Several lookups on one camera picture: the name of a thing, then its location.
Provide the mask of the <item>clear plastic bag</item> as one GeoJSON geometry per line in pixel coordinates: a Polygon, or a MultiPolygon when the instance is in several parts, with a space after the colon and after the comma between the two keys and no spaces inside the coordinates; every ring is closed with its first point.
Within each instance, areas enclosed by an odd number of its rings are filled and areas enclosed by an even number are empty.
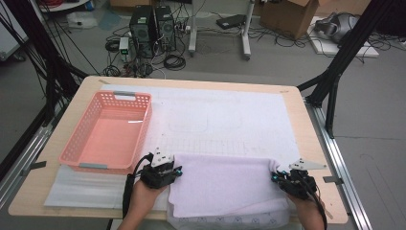
{"type": "Polygon", "coordinates": [[[97,19],[90,11],[76,11],[66,15],[68,25],[76,29],[90,29],[98,25],[97,19]]]}

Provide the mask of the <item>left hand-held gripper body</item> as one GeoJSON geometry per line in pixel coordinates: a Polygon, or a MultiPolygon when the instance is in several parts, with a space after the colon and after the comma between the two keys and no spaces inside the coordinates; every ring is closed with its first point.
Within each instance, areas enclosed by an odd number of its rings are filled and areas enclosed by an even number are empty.
{"type": "Polygon", "coordinates": [[[172,154],[161,152],[159,148],[152,153],[149,163],[144,165],[140,179],[151,189],[160,189],[173,183],[177,177],[172,154]]]}

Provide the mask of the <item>flat black device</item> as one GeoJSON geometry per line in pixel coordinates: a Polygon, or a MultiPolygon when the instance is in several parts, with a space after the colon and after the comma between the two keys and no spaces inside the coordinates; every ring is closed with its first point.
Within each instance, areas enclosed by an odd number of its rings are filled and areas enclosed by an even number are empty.
{"type": "Polygon", "coordinates": [[[242,25],[246,20],[246,16],[243,14],[236,14],[216,20],[216,25],[223,30],[228,30],[234,27],[242,25]]]}

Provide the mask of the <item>large black computer tower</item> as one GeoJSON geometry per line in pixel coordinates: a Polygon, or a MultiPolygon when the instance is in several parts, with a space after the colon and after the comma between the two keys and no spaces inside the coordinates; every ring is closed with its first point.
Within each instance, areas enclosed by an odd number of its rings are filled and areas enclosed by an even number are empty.
{"type": "Polygon", "coordinates": [[[153,42],[157,38],[153,7],[137,5],[132,13],[129,29],[139,58],[153,57],[153,42]]]}

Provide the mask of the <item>white foam board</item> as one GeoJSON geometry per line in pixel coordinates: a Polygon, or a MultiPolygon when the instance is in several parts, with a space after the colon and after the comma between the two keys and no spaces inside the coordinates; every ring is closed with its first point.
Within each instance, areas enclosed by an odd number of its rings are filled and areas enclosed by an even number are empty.
{"type": "MultiPolygon", "coordinates": [[[[319,19],[319,16],[312,18],[310,26],[307,29],[307,36],[316,54],[335,57],[339,51],[338,45],[324,35],[323,32],[314,31],[315,22],[319,19]]],[[[377,58],[379,54],[369,42],[365,42],[356,56],[358,58],[377,58]]]]}

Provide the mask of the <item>open cardboard box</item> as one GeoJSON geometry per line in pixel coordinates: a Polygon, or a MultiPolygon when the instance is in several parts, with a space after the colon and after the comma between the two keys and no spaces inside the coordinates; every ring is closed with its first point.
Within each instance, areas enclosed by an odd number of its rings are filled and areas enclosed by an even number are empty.
{"type": "Polygon", "coordinates": [[[268,0],[263,4],[259,23],[281,35],[299,39],[306,34],[319,0],[268,0]]]}

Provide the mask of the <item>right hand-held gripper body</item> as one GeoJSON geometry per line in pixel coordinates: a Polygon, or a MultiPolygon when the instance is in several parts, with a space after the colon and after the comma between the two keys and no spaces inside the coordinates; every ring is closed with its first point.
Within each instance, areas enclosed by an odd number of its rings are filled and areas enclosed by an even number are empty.
{"type": "Polygon", "coordinates": [[[316,181],[313,176],[308,174],[308,171],[322,170],[325,167],[324,164],[300,158],[288,166],[289,175],[285,176],[282,182],[276,184],[289,195],[306,200],[310,195],[317,192],[316,181]]]}

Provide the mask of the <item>pink plastic basket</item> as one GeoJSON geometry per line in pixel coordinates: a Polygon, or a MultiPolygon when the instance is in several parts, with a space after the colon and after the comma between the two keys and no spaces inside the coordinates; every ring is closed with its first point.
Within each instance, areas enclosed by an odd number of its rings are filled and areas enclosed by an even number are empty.
{"type": "Polygon", "coordinates": [[[94,93],[59,156],[59,163],[87,173],[132,173],[143,152],[152,97],[148,93],[94,93]]]}

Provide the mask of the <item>person's left hand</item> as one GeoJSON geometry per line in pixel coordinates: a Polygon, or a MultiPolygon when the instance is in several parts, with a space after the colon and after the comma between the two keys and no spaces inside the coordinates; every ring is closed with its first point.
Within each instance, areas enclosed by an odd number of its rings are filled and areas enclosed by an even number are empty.
{"type": "Polygon", "coordinates": [[[166,189],[151,189],[143,181],[137,181],[133,186],[128,213],[132,216],[144,217],[154,206],[156,198],[166,189]]]}

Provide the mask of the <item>white stand leg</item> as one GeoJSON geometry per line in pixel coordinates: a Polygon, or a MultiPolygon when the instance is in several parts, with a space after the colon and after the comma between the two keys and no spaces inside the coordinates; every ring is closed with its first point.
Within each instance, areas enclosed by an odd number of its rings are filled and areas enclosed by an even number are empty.
{"type": "Polygon", "coordinates": [[[188,48],[191,57],[194,56],[196,51],[196,38],[197,38],[196,13],[197,13],[197,0],[192,0],[191,30],[188,48]]]}
{"type": "Polygon", "coordinates": [[[255,0],[249,0],[247,13],[245,14],[244,26],[241,31],[243,56],[246,60],[249,60],[251,58],[251,48],[250,48],[250,42],[249,42],[249,29],[250,29],[250,24],[251,24],[254,7],[255,7],[255,0]]]}

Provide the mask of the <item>white cabinet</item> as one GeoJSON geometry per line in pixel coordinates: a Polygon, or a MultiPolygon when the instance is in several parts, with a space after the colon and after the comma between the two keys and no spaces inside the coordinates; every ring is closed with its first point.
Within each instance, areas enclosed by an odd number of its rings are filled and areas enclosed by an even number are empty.
{"type": "Polygon", "coordinates": [[[4,1],[0,0],[0,61],[7,60],[20,47],[6,26],[13,29],[22,40],[28,39],[4,1]]]}

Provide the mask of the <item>grey metal bracket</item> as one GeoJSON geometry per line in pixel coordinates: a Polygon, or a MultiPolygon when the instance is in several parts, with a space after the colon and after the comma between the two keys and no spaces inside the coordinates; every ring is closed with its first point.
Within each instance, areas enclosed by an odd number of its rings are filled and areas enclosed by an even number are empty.
{"type": "Polygon", "coordinates": [[[32,163],[27,169],[24,169],[20,172],[21,176],[27,176],[30,171],[40,169],[40,168],[45,168],[47,165],[47,161],[41,161],[41,162],[35,162],[32,163]]]}
{"type": "Polygon", "coordinates": [[[323,179],[326,183],[334,183],[335,185],[344,183],[343,179],[337,176],[324,176],[323,179]]]}

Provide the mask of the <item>lavender printed towel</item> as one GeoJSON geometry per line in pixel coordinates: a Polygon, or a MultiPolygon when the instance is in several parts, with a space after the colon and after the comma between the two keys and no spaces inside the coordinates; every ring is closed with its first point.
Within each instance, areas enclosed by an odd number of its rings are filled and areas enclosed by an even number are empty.
{"type": "Polygon", "coordinates": [[[289,222],[285,193],[269,158],[177,154],[167,220],[176,230],[271,230],[289,222]]]}

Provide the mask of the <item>black metal frame strut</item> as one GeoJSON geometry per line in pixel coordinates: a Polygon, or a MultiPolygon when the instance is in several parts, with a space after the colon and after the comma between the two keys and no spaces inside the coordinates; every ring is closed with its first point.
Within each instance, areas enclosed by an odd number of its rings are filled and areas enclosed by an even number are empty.
{"type": "Polygon", "coordinates": [[[71,100],[79,90],[79,82],[75,80],[75,76],[80,80],[84,80],[88,77],[88,74],[69,63],[57,50],[55,43],[46,32],[30,0],[0,0],[0,6],[8,7],[34,46],[36,53],[33,53],[30,46],[11,25],[11,22],[1,13],[0,23],[23,48],[23,51],[33,64],[37,75],[46,81],[44,91],[46,98],[45,105],[5,159],[0,163],[0,182],[2,182],[11,170],[11,166],[21,155],[23,145],[28,143],[29,137],[32,137],[34,131],[42,124],[48,125],[55,118],[56,104],[61,99],[71,100]]]}
{"type": "Polygon", "coordinates": [[[371,36],[376,26],[390,13],[399,1],[371,0],[328,68],[319,76],[297,86],[300,91],[314,86],[312,93],[305,98],[305,101],[313,107],[321,108],[324,99],[328,98],[325,130],[329,138],[334,139],[335,105],[339,81],[343,73],[364,46],[364,43],[371,36]]]}

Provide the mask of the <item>small white box green light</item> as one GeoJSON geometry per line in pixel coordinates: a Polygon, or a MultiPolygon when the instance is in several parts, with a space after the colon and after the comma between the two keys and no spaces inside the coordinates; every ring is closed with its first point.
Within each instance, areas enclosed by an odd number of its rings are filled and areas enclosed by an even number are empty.
{"type": "Polygon", "coordinates": [[[122,61],[129,62],[130,55],[129,55],[129,38],[128,37],[120,38],[119,52],[121,54],[122,61]]]}

